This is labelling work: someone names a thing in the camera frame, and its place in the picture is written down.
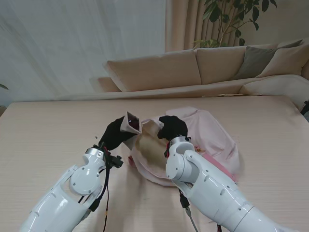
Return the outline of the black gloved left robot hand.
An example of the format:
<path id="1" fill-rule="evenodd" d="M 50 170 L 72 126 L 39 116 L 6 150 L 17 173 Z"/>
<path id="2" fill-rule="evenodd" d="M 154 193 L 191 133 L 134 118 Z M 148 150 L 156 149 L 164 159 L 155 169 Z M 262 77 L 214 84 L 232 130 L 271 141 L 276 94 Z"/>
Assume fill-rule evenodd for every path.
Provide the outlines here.
<path id="1" fill-rule="evenodd" d="M 98 147 L 105 147 L 107 150 L 112 151 L 122 142 L 132 138 L 135 135 L 134 133 L 120 130 L 123 120 L 124 117 L 118 118 L 107 126 L 101 140 L 98 143 Z"/>

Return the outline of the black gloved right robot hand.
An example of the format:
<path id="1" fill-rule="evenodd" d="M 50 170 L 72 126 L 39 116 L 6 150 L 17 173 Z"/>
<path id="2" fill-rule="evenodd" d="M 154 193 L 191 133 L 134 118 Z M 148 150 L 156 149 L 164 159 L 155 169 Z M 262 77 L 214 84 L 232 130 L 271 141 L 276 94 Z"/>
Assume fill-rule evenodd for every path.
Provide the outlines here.
<path id="1" fill-rule="evenodd" d="M 186 137 L 188 135 L 186 123 L 177 116 L 161 116 L 159 121 L 164 124 L 163 128 L 157 134 L 159 139 L 171 141 L 176 137 Z"/>

